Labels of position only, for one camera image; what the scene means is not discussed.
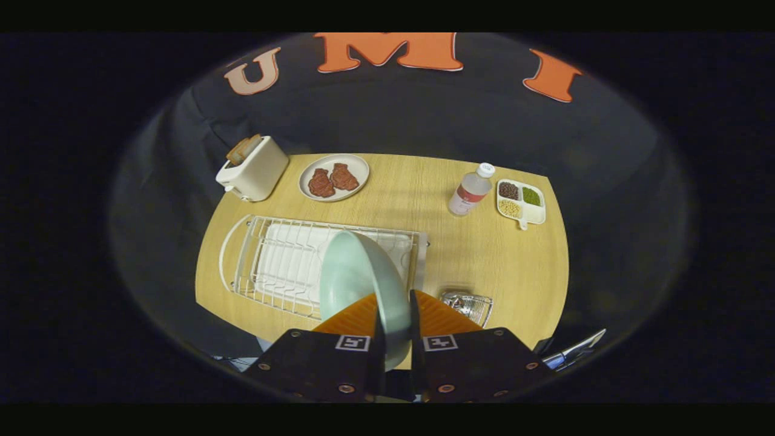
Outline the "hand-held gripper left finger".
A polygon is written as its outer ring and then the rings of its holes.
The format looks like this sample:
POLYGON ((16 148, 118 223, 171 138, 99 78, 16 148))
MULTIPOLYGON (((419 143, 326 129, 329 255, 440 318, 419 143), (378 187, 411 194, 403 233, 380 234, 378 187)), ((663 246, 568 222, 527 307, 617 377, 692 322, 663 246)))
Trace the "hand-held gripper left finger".
POLYGON ((283 399, 371 403, 384 389, 385 352, 371 294, 314 329, 288 329, 243 375, 283 399))

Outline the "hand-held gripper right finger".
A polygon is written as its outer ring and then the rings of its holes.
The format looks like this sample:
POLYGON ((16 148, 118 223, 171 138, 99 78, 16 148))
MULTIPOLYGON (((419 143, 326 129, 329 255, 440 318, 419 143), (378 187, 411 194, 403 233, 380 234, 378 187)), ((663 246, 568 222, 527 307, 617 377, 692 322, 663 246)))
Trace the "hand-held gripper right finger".
POLYGON ((553 381, 548 367, 504 326, 484 329, 429 294, 412 290, 411 379, 426 403, 518 399, 553 381))

